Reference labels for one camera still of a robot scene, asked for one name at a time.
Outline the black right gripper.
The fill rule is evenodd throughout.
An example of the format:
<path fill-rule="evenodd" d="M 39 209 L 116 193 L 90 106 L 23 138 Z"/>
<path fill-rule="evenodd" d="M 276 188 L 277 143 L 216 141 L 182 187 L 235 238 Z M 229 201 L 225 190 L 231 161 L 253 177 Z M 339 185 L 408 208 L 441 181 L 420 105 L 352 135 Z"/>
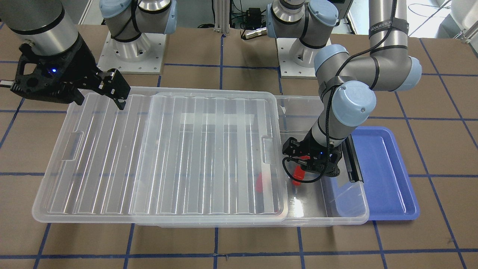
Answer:
<path fill-rule="evenodd" d="M 102 72 L 79 34 L 73 45 L 54 56 L 39 56 L 32 47 L 21 44 L 17 72 L 10 91 L 25 99 L 81 105 L 84 96 L 79 89 L 105 95 L 123 110 L 130 86 L 117 69 Z"/>

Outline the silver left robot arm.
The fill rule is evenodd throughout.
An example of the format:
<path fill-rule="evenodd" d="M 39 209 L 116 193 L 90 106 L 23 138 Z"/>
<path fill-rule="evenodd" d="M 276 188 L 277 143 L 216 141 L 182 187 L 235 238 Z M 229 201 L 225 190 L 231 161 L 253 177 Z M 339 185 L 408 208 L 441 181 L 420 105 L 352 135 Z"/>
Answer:
<path fill-rule="evenodd" d="M 313 182 L 339 175 L 341 144 L 375 109 L 376 91 L 410 90 L 422 75 L 419 60 L 408 53 L 405 0 L 369 1 L 370 48 L 353 55 L 342 45 L 327 45 L 338 20 L 338 9 L 328 0 L 275 0 L 267 7 L 269 37 L 297 38 L 316 51 L 324 110 L 302 141 L 291 137 L 282 147 L 282 165 L 292 161 L 318 174 Z"/>

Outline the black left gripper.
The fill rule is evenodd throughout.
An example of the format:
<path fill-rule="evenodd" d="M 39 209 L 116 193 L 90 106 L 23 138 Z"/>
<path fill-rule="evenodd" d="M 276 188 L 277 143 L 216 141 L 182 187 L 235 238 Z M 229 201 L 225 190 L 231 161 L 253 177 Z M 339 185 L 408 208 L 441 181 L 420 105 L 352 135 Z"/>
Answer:
<path fill-rule="evenodd" d="M 342 144 L 329 148 L 316 143 L 313 139 L 304 139 L 298 142 L 294 137 L 290 137 L 282 146 L 282 153 L 287 155 L 282 160 L 283 168 L 290 178 L 294 176 L 287 170 L 286 161 L 292 161 L 299 164 L 301 170 L 305 172 L 319 174 L 323 176 L 337 177 L 340 174 L 338 162 L 342 158 Z"/>

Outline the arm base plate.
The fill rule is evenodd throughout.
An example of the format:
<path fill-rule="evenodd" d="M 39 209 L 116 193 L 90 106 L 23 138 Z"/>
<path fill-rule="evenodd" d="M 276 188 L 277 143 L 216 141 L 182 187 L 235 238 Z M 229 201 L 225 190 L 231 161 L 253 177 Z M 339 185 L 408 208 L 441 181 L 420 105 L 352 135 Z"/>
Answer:
<path fill-rule="evenodd" d="M 97 66 L 102 71 L 114 68 L 121 74 L 160 74 L 166 37 L 143 33 L 135 41 L 122 43 L 108 34 Z"/>
<path fill-rule="evenodd" d="M 320 49 L 308 48 L 298 38 L 277 38 L 276 45 L 282 78 L 316 78 L 314 58 Z"/>

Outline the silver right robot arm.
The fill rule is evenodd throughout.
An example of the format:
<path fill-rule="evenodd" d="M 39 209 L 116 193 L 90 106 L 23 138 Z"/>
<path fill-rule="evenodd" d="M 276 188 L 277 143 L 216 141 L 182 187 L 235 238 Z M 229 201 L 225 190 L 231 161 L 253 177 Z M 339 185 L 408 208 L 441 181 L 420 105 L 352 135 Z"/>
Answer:
<path fill-rule="evenodd" d="M 121 60 L 144 59 L 147 34 L 172 34 L 175 0 L 101 0 L 114 52 Z M 22 41 L 10 91 L 24 99 L 82 105 L 81 89 L 106 96 L 124 109 L 130 86 L 118 69 L 102 71 L 59 0 L 2 0 L 1 19 Z"/>

